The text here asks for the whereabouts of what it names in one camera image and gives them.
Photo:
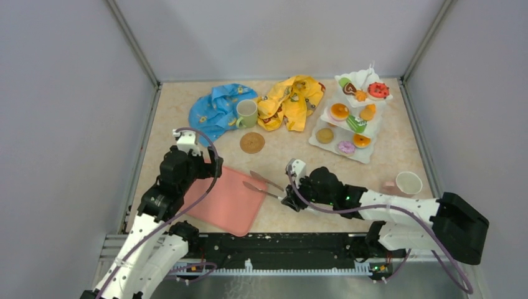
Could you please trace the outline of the metal tongs white handle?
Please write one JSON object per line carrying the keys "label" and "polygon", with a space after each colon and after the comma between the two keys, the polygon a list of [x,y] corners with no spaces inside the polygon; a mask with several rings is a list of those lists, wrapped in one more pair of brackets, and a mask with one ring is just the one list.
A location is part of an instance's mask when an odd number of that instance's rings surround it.
{"label": "metal tongs white handle", "polygon": [[289,207],[295,212],[316,212],[313,208],[308,207],[306,204],[300,203],[300,200],[294,197],[293,191],[290,187],[283,187],[263,177],[256,171],[250,170],[249,175],[252,178],[252,181],[244,180],[242,183],[247,189],[271,196],[279,200],[282,205]]}

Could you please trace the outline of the woven rattan coaster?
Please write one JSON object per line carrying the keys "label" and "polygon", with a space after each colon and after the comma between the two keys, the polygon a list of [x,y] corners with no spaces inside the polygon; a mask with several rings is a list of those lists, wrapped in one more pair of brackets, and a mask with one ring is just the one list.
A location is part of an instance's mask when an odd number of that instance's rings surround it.
{"label": "woven rattan coaster", "polygon": [[249,132],[243,135],[240,139],[240,148],[243,152],[248,154],[255,154],[260,152],[265,145],[264,137],[255,132]]}

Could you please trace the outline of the green round macaron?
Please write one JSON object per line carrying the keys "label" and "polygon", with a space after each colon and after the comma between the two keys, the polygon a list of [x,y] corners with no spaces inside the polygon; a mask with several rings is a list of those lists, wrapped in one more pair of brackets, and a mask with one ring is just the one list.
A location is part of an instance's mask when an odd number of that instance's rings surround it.
{"label": "green round macaron", "polygon": [[342,77],[338,80],[338,84],[341,88],[345,87],[348,83],[350,83],[351,81],[346,78],[346,77]]}

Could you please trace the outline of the round tan muffin cake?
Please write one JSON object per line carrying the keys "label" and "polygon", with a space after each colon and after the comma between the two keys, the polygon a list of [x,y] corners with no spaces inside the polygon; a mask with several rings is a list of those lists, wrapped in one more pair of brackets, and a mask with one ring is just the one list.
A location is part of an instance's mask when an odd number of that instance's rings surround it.
{"label": "round tan muffin cake", "polygon": [[321,144],[328,144],[334,139],[334,133],[330,128],[322,128],[316,132],[316,140]]}

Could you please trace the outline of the green mug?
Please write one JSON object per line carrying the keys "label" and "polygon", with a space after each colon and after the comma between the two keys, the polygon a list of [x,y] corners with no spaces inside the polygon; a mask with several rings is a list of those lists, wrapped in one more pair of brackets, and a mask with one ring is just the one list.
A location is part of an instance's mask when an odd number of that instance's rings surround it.
{"label": "green mug", "polygon": [[235,123],[238,129],[253,128],[257,124],[258,106],[253,100],[242,100],[237,104],[238,115]]}

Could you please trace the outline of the brown heart cookie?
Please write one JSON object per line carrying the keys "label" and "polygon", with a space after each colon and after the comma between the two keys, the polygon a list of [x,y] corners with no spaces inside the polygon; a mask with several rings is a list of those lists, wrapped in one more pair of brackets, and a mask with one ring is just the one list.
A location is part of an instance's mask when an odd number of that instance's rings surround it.
{"label": "brown heart cookie", "polygon": [[355,86],[351,82],[347,82],[347,83],[345,83],[343,85],[342,91],[344,92],[345,95],[355,96],[356,92],[357,92],[357,89],[355,88]]}

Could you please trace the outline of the round yellow cracker biscuit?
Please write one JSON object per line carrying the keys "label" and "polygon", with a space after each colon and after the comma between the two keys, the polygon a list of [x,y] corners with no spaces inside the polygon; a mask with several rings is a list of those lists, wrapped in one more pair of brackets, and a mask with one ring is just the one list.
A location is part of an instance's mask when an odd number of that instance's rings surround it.
{"label": "round yellow cracker biscuit", "polygon": [[364,121],[371,121],[375,116],[375,110],[371,110],[370,108],[363,109],[359,117],[363,119]]}

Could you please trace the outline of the purple sprinkled donut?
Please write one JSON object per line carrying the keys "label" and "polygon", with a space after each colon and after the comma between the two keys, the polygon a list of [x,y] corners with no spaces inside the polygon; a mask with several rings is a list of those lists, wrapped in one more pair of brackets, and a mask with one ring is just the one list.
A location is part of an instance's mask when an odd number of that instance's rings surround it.
{"label": "purple sprinkled donut", "polygon": [[336,146],[336,150],[343,156],[352,156],[356,152],[356,147],[351,141],[340,141]]}

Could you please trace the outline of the green cake slice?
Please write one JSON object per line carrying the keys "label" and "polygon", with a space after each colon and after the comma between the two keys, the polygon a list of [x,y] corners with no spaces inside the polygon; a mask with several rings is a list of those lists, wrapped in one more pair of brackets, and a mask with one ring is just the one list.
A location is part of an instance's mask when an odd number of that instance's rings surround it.
{"label": "green cake slice", "polygon": [[349,115],[346,119],[348,127],[355,133],[363,133],[367,127],[368,121],[358,116]]}

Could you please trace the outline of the pink cup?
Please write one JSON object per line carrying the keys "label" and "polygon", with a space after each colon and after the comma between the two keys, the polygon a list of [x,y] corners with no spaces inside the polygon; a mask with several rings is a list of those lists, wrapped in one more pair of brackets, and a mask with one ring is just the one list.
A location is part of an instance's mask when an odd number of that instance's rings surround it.
{"label": "pink cup", "polygon": [[420,177],[411,171],[402,171],[391,180],[384,182],[382,191],[385,194],[402,197],[412,197],[422,191],[423,182]]}

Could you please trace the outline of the orange swirl cookie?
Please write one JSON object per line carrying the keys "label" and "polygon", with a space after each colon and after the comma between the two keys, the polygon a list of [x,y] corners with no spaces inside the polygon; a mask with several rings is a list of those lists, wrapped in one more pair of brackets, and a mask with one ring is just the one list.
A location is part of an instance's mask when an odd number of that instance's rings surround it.
{"label": "orange swirl cookie", "polygon": [[357,90],[355,92],[355,98],[358,102],[364,102],[368,99],[368,93],[363,90]]}

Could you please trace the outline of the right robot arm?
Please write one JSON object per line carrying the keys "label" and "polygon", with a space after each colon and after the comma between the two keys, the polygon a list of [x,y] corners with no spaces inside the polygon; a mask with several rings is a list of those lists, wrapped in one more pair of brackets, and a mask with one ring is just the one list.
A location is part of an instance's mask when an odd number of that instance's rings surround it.
{"label": "right robot arm", "polygon": [[468,265],[481,262],[488,219],[459,195],[444,192],[433,199],[410,199],[344,184],[328,168],[310,174],[290,164],[283,204],[299,212],[311,208],[347,219],[372,221],[366,251],[381,257],[400,249],[443,252]]}

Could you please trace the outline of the orange glazed bun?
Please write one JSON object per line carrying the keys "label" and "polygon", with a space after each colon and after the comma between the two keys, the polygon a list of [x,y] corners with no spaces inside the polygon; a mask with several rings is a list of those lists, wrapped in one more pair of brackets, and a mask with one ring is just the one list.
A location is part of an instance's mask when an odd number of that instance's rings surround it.
{"label": "orange glazed bun", "polygon": [[370,146],[371,139],[360,134],[355,134],[352,137],[352,143],[356,148],[364,149]]}

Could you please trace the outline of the red orange donut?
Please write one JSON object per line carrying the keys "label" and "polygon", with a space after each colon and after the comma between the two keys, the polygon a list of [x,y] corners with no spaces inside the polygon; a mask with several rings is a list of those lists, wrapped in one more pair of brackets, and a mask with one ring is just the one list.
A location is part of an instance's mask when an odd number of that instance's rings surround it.
{"label": "red orange donut", "polygon": [[382,82],[373,82],[367,87],[367,96],[375,101],[386,100],[390,96],[390,89]]}

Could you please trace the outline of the yellow orange pastry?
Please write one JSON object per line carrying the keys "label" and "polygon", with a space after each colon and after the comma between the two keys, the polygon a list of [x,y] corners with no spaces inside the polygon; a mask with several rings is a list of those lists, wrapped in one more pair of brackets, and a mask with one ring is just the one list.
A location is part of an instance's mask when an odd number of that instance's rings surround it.
{"label": "yellow orange pastry", "polygon": [[349,115],[349,109],[345,104],[335,103],[329,108],[329,116],[335,121],[344,121]]}

